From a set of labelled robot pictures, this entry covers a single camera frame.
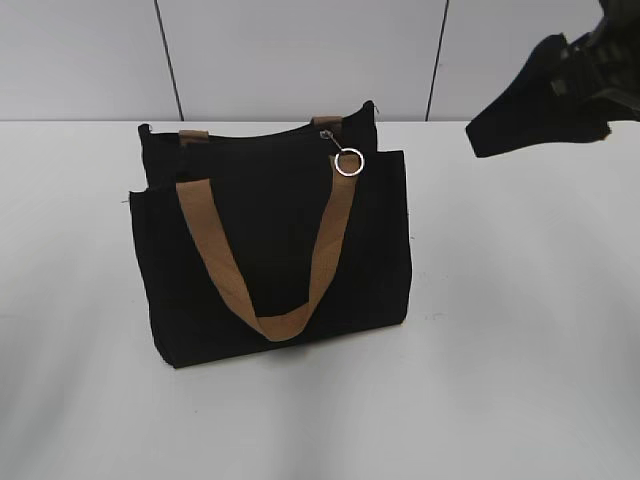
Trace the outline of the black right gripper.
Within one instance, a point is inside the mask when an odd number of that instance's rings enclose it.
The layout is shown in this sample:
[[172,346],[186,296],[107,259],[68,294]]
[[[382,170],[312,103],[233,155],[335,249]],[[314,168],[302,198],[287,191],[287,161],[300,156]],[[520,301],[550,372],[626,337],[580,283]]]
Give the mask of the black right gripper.
[[580,105],[639,118],[639,2],[600,6],[601,20],[577,40],[554,34],[538,43],[510,85],[466,126],[476,157],[605,139],[608,121]]

